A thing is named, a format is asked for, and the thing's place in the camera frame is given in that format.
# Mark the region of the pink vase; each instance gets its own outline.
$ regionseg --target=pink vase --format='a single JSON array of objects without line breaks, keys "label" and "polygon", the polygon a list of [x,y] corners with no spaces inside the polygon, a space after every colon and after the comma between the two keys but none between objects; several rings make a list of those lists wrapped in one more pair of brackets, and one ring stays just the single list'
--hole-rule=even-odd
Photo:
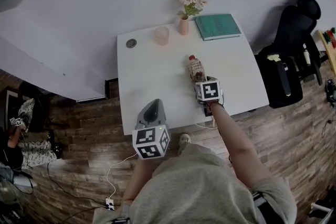
[{"label": "pink vase", "polygon": [[188,18],[184,19],[182,18],[180,20],[180,24],[178,25],[179,27],[179,33],[182,35],[182,36],[185,36],[189,33],[189,21],[188,21]]}]

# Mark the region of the black and white marker cube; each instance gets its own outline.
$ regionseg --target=black and white marker cube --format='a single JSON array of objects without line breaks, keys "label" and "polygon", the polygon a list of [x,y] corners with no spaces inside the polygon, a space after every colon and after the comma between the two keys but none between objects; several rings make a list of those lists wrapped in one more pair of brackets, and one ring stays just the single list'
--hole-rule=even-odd
[{"label": "black and white marker cube", "polygon": [[134,130],[132,137],[133,147],[141,159],[163,157],[170,141],[166,125]]},{"label": "black and white marker cube", "polygon": [[23,121],[21,118],[11,118],[9,119],[9,121],[11,122],[11,125],[15,125],[15,126],[20,126],[21,124],[23,124]]},{"label": "black and white marker cube", "polygon": [[204,82],[196,82],[196,96],[201,101],[217,100],[221,98],[222,91],[219,80],[210,80]]}]

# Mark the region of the power strip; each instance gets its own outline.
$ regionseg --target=power strip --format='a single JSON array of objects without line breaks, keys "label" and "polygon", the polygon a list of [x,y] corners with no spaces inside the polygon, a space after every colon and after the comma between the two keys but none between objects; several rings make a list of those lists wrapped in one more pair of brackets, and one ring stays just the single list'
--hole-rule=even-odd
[{"label": "power strip", "polygon": [[106,206],[108,210],[114,211],[114,201],[113,199],[106,198]]}]

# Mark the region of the notebook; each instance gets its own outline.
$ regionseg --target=notebook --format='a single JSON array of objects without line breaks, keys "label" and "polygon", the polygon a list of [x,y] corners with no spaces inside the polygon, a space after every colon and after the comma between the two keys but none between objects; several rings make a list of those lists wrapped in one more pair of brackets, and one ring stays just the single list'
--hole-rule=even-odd
[{"label": "notebook", "polygon": [[204,41],[241,35],[231,14],[197,16],[195,21]]}]

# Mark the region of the black cable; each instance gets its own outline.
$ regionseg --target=black cable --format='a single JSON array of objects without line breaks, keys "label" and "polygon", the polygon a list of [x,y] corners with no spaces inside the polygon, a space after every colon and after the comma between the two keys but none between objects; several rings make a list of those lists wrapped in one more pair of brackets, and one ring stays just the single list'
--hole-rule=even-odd
[{"label": "black cable", "polygon": [[[334,116],[332,117],[331,120],[327,120],[326,123],[324,124],[323,126],[323,129],[322,129],[322,134],[321,134],[321,138],[324,138],[326,136],[326,129],[327,129],[327,124],[332,124],[333,122],[335,122],[336,120],[334,120],[336,116],[336,111],[335,111],[335,114]],[[332,158],[332,178],[334,177],[334,168],[335,168],[335,155],[336,155],[336,141],[334,142],[334,152],[333,152],[333,158]]]},{"label": "black cable", "polygon": [[322,129],[321,138],[324,138],[325,135],[326,135],[327,124],[331,124],[331,123],[333,123],[333,122],[336,121],[336,120],[334,120],[335,116],[336,116],[336,111],[335,111],[335,114],[334,114],[334,116],[332,117],[332,119],[331,119],[331,120],[327,120],[326,123],[324,124],[324,127],[323,127],[323,129]]},{"label": "black cable", "polygon": [[4,180],[6,180],[7,182],[9,182],[9,183],[11,183],[19,192],[21,192],[21,193],[23,193],[23,194],[27,194],[27,195],[32,195],[33,193],[34,193],[34,187],[33,187],[33,185],[32,185],[32,182],[30,181],[30,178],[29,177],[27,177],[28,178],[28,180],[29,180],[29,183],[30,183],[30,186],[31,186],[31,193],[26,193],[26,192],[24,192],[24,191],[22,191],[22,190],[20,190],[17,186],[15,186],[15,184],[13,183],[13,182],[10,182],[6,177],[4,177],[3,175],[0,175]]},{"label": "black cable", "polygon": [[68,194],[68,195],[70,195],[70,196],[72,196],[73,198],[76,198],[76,199],[88,199],[88,200],[92,200],[92,201],[94,201],[94,202],[96,202],[97,204],[99,204],[99,205],[104,205],[104,208],[106,208],[105,207],[105,204],[102,204],[101,202],[98,202],[98,201],[96,201],[96,200],[94,200],[94,199],[92,199],[92,198],[88,198],[88,197],[77,197],[77,196],[75,196],[75,195],[72,195],[71,193],[69,193],[69,192],[67,192],[67,191],[65,191],[56,181],[54,181],[52,178],[51,178],[51,176],[50,176],[50,174],[49,174],[49,164],[47,165],[47,172],[48,172],[48,176],[49,176],[49,178],[50,178],[50,180],[52,181],[52,182],[54,182],[61,190],[63,190],[66,194]]},{"label": "black cable", "polygon": [[225,107],[224,107],[224,102],[223,102],[223,104],[221,104],[221,103],[218,102],[218,104],[219,104],[223,109],[225,109]]},{"label": "black cable", "polygon": [[86,209],[86,210],[83,210],[83,211],[79,211],[79,212],[77,212],[77,213],[71,215],[70,217],[66,218],[65,220],[63,220],[63,221],[60,222],[59,224],[62,224],[62,223],[64,223],[64,222],[66,222],[68,219],[70,219],[70,218],[72,218],[72,217],[74,217],[74,216],[76,216],[76,215],[78,215],[78,214],[80,214],[80,213],[87,212],[87,211],[90,211],[90,210],[93,210],[93,209],[97,209],[97,208],[106,208],[106,207],[104,207],[104,206],[97,206],[97,207],[89,208],[89,209]]}]

